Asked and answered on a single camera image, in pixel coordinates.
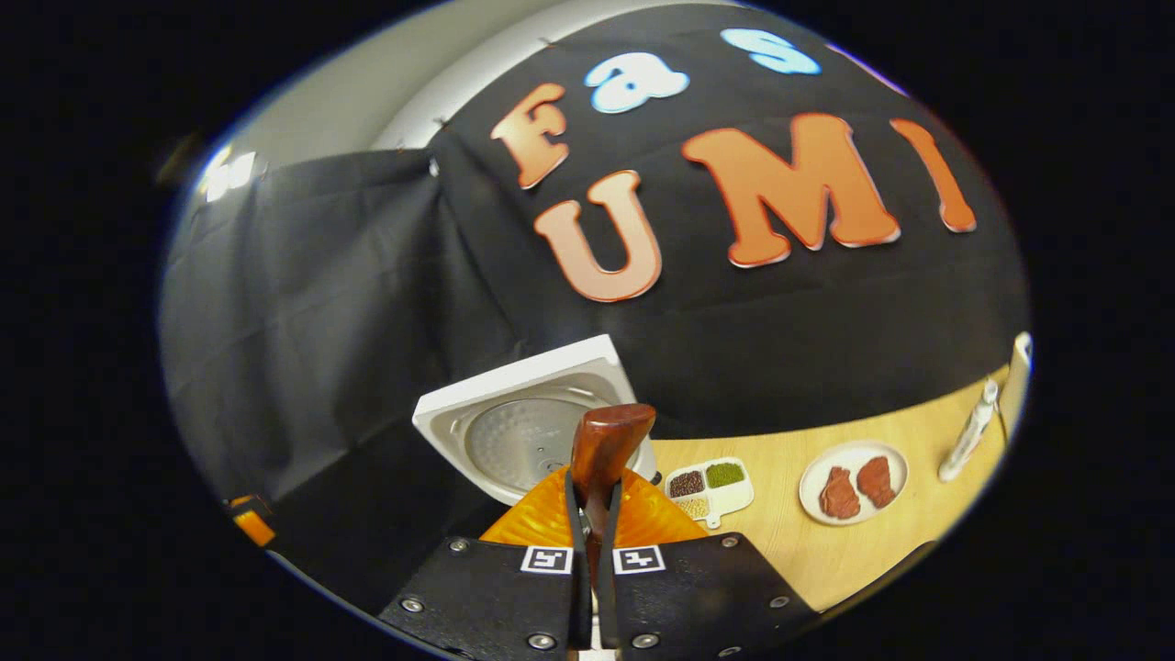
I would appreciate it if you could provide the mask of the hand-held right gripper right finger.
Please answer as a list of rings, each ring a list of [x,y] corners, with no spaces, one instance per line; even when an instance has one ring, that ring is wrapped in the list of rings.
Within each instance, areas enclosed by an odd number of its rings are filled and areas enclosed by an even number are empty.
[[[748,537],[709,535],[632,470],[611,505],[600,640],[618,656],[751,657],[819,621]]]

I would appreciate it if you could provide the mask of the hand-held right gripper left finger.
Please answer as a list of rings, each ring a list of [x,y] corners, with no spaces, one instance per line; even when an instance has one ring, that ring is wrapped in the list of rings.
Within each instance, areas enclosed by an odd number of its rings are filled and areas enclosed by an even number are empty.
[[[532,490],[553,493],[563,542],[446,537],[381,612],[382,623],[454,655],[572,655],[590,645],[591,595],[582,532],[569,520],[568,468]]]

